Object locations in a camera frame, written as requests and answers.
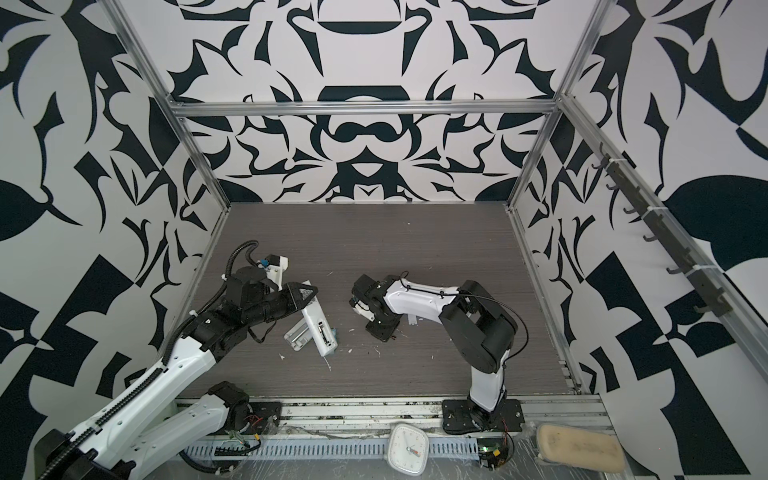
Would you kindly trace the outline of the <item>white remote control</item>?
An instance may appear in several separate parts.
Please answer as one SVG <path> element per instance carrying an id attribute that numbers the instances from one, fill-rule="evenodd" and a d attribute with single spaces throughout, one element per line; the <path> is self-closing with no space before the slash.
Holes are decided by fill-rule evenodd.
<path id="1" fill-rule="evenodd" d="M 318 295 L 315 295 L 302 310 L 302 315 L 319 355 L 325 358 L 334 353 L 338 347 L 338 342 L 322 309 Z"/>

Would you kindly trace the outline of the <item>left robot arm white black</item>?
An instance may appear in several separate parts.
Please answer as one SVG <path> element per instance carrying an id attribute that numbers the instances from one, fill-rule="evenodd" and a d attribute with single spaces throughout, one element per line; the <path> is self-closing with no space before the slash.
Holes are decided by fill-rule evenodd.
<path id="1" fill-rule="evenodd" d="M 149 371 L 71 431 L 52 430 L 38 441 L 36 478 L 141 479 L 210 433 L 247 429 L 249 396 L 227 381 L 184 411 L 167 419 L 160 415 L 253 327 L 305 310 L 317 293 L 309 283 L 279 286 L 253 266 L 228 274 L 205 307 L 177 328 Z"/>

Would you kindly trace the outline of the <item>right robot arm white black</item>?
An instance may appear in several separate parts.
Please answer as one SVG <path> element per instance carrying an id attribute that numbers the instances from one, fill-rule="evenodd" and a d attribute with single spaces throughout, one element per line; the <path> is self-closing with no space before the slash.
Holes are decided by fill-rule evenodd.
<path id="1" fill-rule="evenodd" d="M 495 412 L 506 395 L 504 363 L 512 356 L 521 325 L 480 283 L 467 280 L 458 287 L 441 288 L 413 283 L 404 276 L 375 280 L 360 276 L 351 289 L 350 305 L 368 324 L 366 330 L 386 342 L 403 318 L 442 325 L 471 367 L 470 404 Z"/>

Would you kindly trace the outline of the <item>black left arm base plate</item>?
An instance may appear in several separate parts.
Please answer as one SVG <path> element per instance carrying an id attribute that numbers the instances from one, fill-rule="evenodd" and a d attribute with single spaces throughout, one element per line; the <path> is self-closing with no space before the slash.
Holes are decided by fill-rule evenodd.
<path id="1" fill-rule="evenodd" d="M 250 402 L 240 433 L 263 435 L 275 431 L 281 423 L 282 407 L 283 404 L 279 401 Z"/>

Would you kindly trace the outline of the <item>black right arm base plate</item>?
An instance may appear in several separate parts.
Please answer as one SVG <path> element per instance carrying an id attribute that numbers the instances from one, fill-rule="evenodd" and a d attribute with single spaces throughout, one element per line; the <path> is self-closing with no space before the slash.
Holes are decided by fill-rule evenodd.
<path id="1" fill-rule="evenodd" d="M 450 435 L 478 432 L 521 432 L 526 423 L 521 403 L 516 399 L 502 399 L 487 412 L 469 399 L 443 400 L 442 429 Z"/>

